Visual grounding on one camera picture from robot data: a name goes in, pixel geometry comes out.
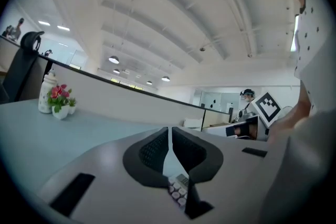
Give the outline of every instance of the potted plant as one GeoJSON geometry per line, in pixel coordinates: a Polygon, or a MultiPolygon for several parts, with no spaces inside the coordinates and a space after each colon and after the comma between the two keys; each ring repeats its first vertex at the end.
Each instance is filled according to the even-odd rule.
{"type": "Polygon", "coordinates": [[[66,91],[67,85],[57,85],[48,92],[48,104],[51,106],[54,117],[59,120],[64,119],[69,112],[69,96],[71,89],[66,91]]]}
{"type": "Polygon", "coordinates": [[[76,98],[70,98],[69,99],[69,106],[70,106],[69,114],[71,114],[71,115],[74,114],[74,112],[76,110],[76,103],[77,103],[76,98]]]}

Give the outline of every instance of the light blue tabletop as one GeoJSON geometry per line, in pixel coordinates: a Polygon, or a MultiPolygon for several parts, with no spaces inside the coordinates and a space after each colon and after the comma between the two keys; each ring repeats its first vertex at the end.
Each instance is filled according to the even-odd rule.
{"type": "MultiPolygon", "coordinates": [[[[85,151],[161,127],[82,110],[60,121],[52,114],[40,113],[37,100],[29,100],[0,105],[0,150],[13,179],[36,192],[52,174],[85,151]]],[[[180,170],[181,165],[170,150],[164,174],[171,176],[180,170]]]]}

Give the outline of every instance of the black and white marker board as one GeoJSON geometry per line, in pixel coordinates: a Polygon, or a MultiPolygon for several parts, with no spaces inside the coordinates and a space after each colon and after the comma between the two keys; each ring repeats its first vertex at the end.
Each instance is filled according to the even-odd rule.
{"type": "Polygon", "coordinates": [[[251,110],[260,115],[261,120],[267,128],[277,120],[281,110],[278,102],[272,97],[269,92],[263,93],[251,102],[251,110]]]}

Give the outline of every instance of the white bottle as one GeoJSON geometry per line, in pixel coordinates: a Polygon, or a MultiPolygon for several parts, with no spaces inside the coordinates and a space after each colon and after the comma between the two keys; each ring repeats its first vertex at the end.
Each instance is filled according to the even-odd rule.
{"type": "Polygon", "coordinates": [[[51,106],[48,104],[48,92],[57,85],[57,78],[54,71],[51,70],[44,76],[38,99],[38,109],[42,113],[51,113],[51,106]]]}

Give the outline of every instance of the cubicle partition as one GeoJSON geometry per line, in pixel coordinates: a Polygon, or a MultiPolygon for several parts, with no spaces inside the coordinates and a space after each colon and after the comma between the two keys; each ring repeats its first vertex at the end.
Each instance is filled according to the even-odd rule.
{"type": "MultiPolygon", "coordinates": [[[[5,38],[0,40],[0,65],[8,69],[19,46],[5,38]]],[[[229,114],[133,89],[44,56],[39,56],[34,63],[20,101],[39,97],[43,76],[50,69],[54,69],[59,84],[67,84],[68,88],[72,88],[71,95],[76,98],[79,109],[109,118],[179,126],[183,126],[185,119],[203,120],[208,126],[226,122],[229,118],[229,114]]]]}

